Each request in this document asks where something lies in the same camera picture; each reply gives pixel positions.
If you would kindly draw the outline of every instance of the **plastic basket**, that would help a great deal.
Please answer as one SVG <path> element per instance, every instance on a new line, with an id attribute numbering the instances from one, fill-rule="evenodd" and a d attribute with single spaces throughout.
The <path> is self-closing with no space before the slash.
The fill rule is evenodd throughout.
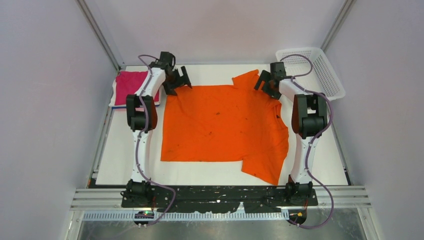
<path id="1" fill-rule="evenodd" d="M 332 101 L 335 99 L 341 99 L 346 95 L 345 89 L 340 83 L 339 78 L 334 72 L 328 58 L 324 52 L 317 47 L 302 47 L 302 48 L 290 48 L 278 50 L 275 53 L 277 61 L 280 61 L 283 57 L 290 54 L 301 54 L 309 58 L 313 65 L 313 71 L 308 76 L 302 78 L 299 77 L 299 84 L 303 85 L 306 89 L 321 91 L 327 98 Z M 295 75 L 305 73 L 310 69 L 309 63 L 306 59 L 300 56 L 291 56 L 284 60 L 284 66 L 288 75 Z M 314 85 L 311 81 L 316 81 L 317 86 L 308 88 L 308 85 Z"/>

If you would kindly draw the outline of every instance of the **cable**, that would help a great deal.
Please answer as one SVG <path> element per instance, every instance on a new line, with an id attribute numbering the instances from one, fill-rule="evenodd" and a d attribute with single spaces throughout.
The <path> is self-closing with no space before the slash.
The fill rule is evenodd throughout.
<path id="1" fill-rule="evenodd" d="M 139 99 L 140 99 L 140 102 L 141 102 L 141 105 L 143 106 L 143 108 L 144 108 L 144 113 L 145 113 L 145 118 L 146 118 L 146 122 L 145 122 L 145 127 L 144 127 L 144 129 L 143 130 L 141 130 L 139 133 L 138 133 L 138 136 L 137 136 L 137 144 L 135 145 L 135 165 L 137 166 L 137 169 L 138 169 L 138 172 L 141 174 L 141 176 L 147 181 L 147 182 L 149 182 L 149 183 L 151 183 L 151 184 L 154 184 L 154 185 L 156 185 L 156 186 L 158 186 L 158 187 L 161 187 L 161 188 L 163 188 L 163 189 L 166 189 L 166 190 L 170 190 L 172 193 L 173 193 L 173 195 L 172 195 L 172 199 L 171 199 L 171 202 L 169 203 L 169 205 L 166 207 L 166 209 L 165 209 L 165 211 L 163 211 L 163 213 L 162 213 L 162 215 L 160 215 L 156 220 L 154 220 L 154 221 L 152 221 L 152 222 L 149 222 L 146 226 L 151 226 L 151 225 L 154 225 L 154 224 L 156 224 L 167 212 L 168 212 L 168 210 L 171 208 L 171 206 L 172 206 L 172 204 L 174 203 L 174 200 L 175 200 L 175 197 L 176 197 L 176 195 L 177 195 L 177 193 L 175 192 L 175 190 L 174 189 L 172 189 L 171 187 L 168 187 L 168 186 L 165 186 L 165 185 L 162 185 L 162 184 L 159 184 L 159 183 L 157 183 L 157 182 L 154 182 L 154 181 L 152 181 L 152 180 L 150 180 L 150 179 L 148 179 L 144 174 L 143 174 L 143 171 L 142 171 L 142 169 L 140 168 L 140 162 L 139 162 L 139 145 L 140 145 L 140 139 L 142 138 L 142 133 L 143 132 L 145 132 L 145 131 L 147 131 L 148 129 L 149 129 L 149 112 L 147 111 L 147 107 L 146 107 L 146 104 L 145 104 L 145 102 L 144 102 L 144 100 L 143 100 L 143 98 L 142 98 L 142 94 L 146 91 L 146 87 L 149 85 L 149 83 L 150 83 L 150 80 L 152 79 L 152 76 L 153 76 L 153 72 L 152 72 L 152 68 L 142 59 L 142 57 L 150 57 L 150 58 L 154 58 L 154 59 L 156 59 L 156 60 L 158 60 L 158 58 L 157 57 L 154 57 L 154 56 L 152 56 L 152 55 L 147 55 L 147 54 L 142 54 L 142 55 L 139 55 L 138 56 L 138 59 L 140 59 L 140 61 L 144 64 L 144 65 L 146 65 L 146 67 L 148 68 L 148 70 L 149 70 L 149 72 L 150 72 L 150 76 L 149 76 L 149 78 L 148 78 L 148 80 L 147 80 L 147 82 L 146 82 L 146 84 L 144 85 L 144 87 L 143 87 L 143 89 L 141 89 L 141 93 L 140 93 L 140 95 L 139 95 Z"/>
<path id="2" fill-rule="evenodd" d="M 323 187 L 327 191 L 328 195 L 330 196 L 330 200 L 331 200 L 331 210 L 330 210 L 330 213 L 329 213 L 327 219 L 324 222 L 322 222 L 321 224 L 316 225 L 316 226 L 300 225 L 300 224 L 297 224 L 296 221 L 288 220 L 290 223 L 292 223 L 294 225 L 297 225 L 299 228 L 302 228 L 302 229 L 317 229 L 317 228 L 320 228 L 320 227 L 324 226 L 325 224 L 327 224 L 329 222 L 329 220 L 331 219 L 331 217 L 333 216 L 333 212 L 334 212 L 334 198 L 333 198 L 333 195 L 331 194 L 330 190 L 327 188 L 327 186 L 325 186 L 321 181 L 319 181 L 316 177 L 314 177 L 312 175 L 311 171 L 309 171 L 308 158 L 309 158 L 309 154 L 311 153 L 311 149 L 312 149 L 312 145 L 313 145 L 314 141 L 321 134 L 323 134 L 323 132 L 325 132 L 331 126 L 331 124 L 333 123 L 333 107 L 331 106 L 330 100 L 324 94 L 322 94 L 320 92 L 316 92 L 316 91 L 307 90 L 304 87 L 302 87 L 300 84 L 298 84 L 297 82 L 294 81 L 295 78 L 306 76 L 306 75 L 308 75 L 308 74 L 310 74 L 312 72 L 314 66 L 313 66 L 313 64 L 312 64 L 312 62 L 311 62 L 311 60 L 309 58 L 307 58 L 306 56 L 301 55 L 301 54 L 290 54 L 290 55 L 287 55 L 287 56 L 281 58 L 279 61 L 281 62 L 284 59 L 287 59 L 289 57 L 294 57 L 294 56 L 297 56 L 297 57 L 301 57 L 301 58 L 306 59 L 308 61 L 309 65 L 310 65 L 310 69 L 309 69 L 309 71 L 307 73 L 298 74 L 298 75 L 292 76 L 290 78 L 290 81 L 296 87 L 298 87 L 300 90 L 302 90 L 302 91 L 304 91 L 306 93 L 316 94 L 316 95 L 322 97 L 325 100 L 325 102 L 327 103 L 328 108 L 330 110 L 330 113 L 329 113 L 329 116 L 330 117 L 329 117 L 329 120 L 328 120 L 328 124 L 321 131 L 319 131 L 315 136 L 313 136 L 312 140 L 309 142 L 309 147 L 307 148 L 306 157 L 305 157 L 305 167 L 306 167 L 307 174 L 310 176 L 310 178 L 312 178 L 313 180 L 315 180 L 315 182 L 317 182 L 319 185 L 321 185 L 321 187 Z"/>

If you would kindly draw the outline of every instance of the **gray floor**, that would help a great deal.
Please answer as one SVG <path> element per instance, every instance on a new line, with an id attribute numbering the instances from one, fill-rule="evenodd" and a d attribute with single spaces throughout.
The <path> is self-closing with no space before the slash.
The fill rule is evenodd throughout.
<path id="1" fill-rule="evenodd" d="M 323 222 L 329 209 L 309 209 L 305 225 Z M 147 228 L 128 221 L 84 221 L 79 240 L 366 240 L 356 208 L 335 209 L 325 226 L 306 230 L 281 220 L 159 222 Z"/>

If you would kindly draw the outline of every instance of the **white wall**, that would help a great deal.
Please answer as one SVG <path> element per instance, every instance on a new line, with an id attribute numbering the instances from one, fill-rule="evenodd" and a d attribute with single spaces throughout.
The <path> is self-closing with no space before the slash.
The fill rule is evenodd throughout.
<path id="1" fill-rule="evenodd" d="M 424 2 L 357 1 L 326 53 L 335 125 L 389 240 L 424 236 Z"/>
<path id="2" fill-rule="evenodd" d="M 269 63 L 320 47 L 344 0 L 88 0 L 126 65 L 170 51 L 178 63 Z"/>
<path id="3" fill-rule="evenodd" d="M 74 0 L 1 1 L 0 239 L 57 240 L 114 69 Z"/>

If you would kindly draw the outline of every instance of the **red cloth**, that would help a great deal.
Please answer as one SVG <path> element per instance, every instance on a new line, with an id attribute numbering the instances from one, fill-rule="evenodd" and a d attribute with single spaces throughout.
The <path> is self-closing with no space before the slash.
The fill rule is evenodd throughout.
<path id="1" fill-rule="evenodd" d="M 146 77 L 147 71 L 121 71 L 116 77 L 116 100 L 115 106 L 125 105 L 128 94 L 135 94 L 142 86 Z M 159 92 L 154 96 L 154 102 L 159 101 Z"/>

